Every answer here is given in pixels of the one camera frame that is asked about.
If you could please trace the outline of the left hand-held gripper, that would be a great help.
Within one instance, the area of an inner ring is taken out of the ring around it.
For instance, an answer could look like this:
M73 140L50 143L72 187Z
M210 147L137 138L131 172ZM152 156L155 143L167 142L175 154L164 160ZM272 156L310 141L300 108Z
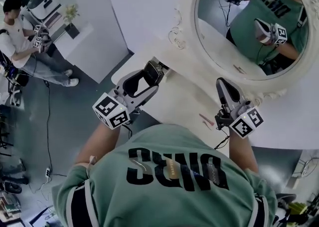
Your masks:
M144 71L136 70L122 77L109 93L103 93L93 104L92 109L99 120L110 129L116 129L132 122L133 112L137 105L147 103L158 91L159 86L149 86L135 95L139 80L144 77Z

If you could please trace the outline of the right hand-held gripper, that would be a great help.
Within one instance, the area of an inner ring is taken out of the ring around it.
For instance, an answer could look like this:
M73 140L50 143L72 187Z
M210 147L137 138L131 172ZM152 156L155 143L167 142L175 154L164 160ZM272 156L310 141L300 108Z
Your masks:
M228 127L240 138L248 137L264 123L259 109L251 101L245 101L242 90L235 83L224 78L218 78L216 89L222 106L238 106L230 112L233 122Z

